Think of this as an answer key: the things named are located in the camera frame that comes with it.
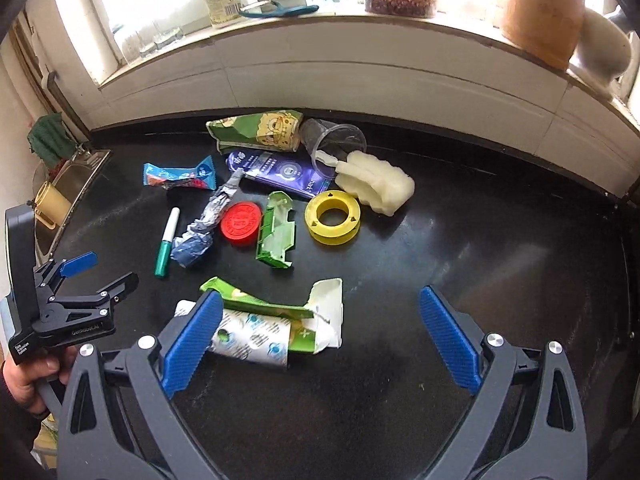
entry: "green marker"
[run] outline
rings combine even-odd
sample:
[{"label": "green marker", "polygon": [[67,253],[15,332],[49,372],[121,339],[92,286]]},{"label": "green marker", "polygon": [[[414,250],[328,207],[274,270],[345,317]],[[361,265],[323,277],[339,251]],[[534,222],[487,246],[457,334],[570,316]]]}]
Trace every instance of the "green marker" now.
[{"label": "green marker", "polygon": [[174,241],[175,228],[178,225],[179,216],[180,210],[177,207],[171,209],[171,214],[164,228],[162,242],[160,242],[158,258],[156,258],[156,270],[154,272],[156,278],[164,278],[166,275],[166,264],[169,261],[169,254],[171,254],[171,244]]}]

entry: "barcode label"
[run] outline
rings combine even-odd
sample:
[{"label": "barcode label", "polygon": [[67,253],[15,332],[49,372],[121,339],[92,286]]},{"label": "barcode label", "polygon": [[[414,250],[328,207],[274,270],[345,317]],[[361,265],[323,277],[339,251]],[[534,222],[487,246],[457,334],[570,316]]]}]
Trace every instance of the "barcode label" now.
[{"label": "barcode label", "polygon": [[235,14],[239,14],[240,9],[242,9],[241,4],[231,4],[225,7],[225,14],[227,16],[233,16]]}]

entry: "human hand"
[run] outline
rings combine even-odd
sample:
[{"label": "human hand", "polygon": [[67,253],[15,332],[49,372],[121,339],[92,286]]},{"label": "human hand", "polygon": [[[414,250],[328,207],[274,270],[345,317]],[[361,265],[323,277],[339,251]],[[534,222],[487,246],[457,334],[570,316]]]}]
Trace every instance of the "human hand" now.
[{"label": "human hand", "polygon": [[28,412],[34,415],[43,413],[47,407],[36,391],[35,381],[57,373],[60,382],[67,384],[77,355],[78,349],[69,346],[60,353],[60,357],[53,353],[43,354],[17,365],[9,354],[2,368],[9,393]]}]

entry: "spongebob snack package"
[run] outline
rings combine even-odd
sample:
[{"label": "spongebob snack package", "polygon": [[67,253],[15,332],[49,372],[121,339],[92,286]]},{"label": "spongebob snack package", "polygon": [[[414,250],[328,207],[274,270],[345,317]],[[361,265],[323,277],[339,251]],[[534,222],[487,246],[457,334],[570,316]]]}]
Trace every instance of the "spongebob snack package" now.
[{"label": "spongebob snack package", "polygon": [[298,127],[302,114],[295,110],[273,110],[207,122],[218,151],[240,146],[270,152],[295,152],[300,145]]},{"label": "spongebob snack package", "polygon": [[326,191],[331,179],[320,175],[308,156],[233,150],[226,159],[231,171],[244,170],[244,176],[270,186],[313,198]]}]

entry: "yellow spool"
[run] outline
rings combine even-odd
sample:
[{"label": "yellow spool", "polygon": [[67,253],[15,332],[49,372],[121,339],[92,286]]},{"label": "yellow spool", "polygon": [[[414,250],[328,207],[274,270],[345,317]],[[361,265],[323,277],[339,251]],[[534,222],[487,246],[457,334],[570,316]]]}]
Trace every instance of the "yellow spool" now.
[{"label": "yellow spool", "polygon": [[[324,225],[320,217],[329,209],[347,213],[340,225]],[[325,191],[311,199],[305,209],[305,223],[312,238],[325,245],[341,245],[351,240],[360,228],[360,204],[343,191]]]}]

